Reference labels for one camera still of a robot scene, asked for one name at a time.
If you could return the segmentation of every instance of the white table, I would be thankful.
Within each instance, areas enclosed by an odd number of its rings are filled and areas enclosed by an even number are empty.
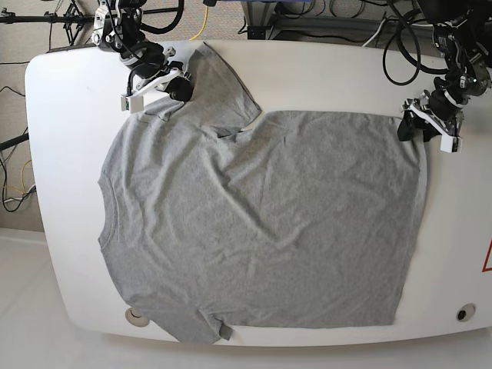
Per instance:
[[[177,59],[200,42],[172,42]],[[239,74],[264,111],[357,111],[401,116],[404,99],[432,88],[432,76],[397,87],[381,70],[380,50],[302,42],[210,42]],[[431,67],[442,66],[424,58]],[[412,67],[388,55],[390,73],[405,79]],[[127,68],[114,53],[96,48],[35,58],[26,72],[29,134],[46,238],[70,318],[107,333],[174,339],[151,323],[125,320],[99,251],[104,206],[97,180],[125,119],[120,94]],[[152,92],[146,102],[161,96]],[[427,207],[395,324],[387,327],[294,329],[234,327],[218,344],[317,346],[396,341],[492,326],[492,271],[482,272],[492,238],[492,99],[465,108],[461,154],[439,151],[432,141]],[[456,314],[477,305],[467,322]]]

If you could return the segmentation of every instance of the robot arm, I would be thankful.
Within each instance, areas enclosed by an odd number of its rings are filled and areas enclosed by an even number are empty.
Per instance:
[[[444,53],[445,78],[434,79],[435,90],[424,91],[404,104],[404,119],[398,129],[400,141],[411,140],[415,131],[429,141],[442,135],[441,150],[460,152],[462,109],[470,96],[481,96],[490,88],[492,38],[486,22],[492,16],[488,0],[418,0],[425,19],[434,25],[434,44]]]
[[[184,0],[179,0],[174,21],[165,28],[154,28],[142,23],[141,7],[147,0],[101,0],[95,13],[92,41],[103,51],[117,52],[121,62],[131,69],[126,95],[121,97],[122,110],[131,113],[144,108],[143,95],[153,88],[167,92],[178,101],[189,101],[192,95],[191,76],[183,71],[183,63],[169,61],[175,56],[173,48],[146,39],[141,29],[152,33],[166,33],[179,22]],[[142,81],[133,88],[133,77]]]

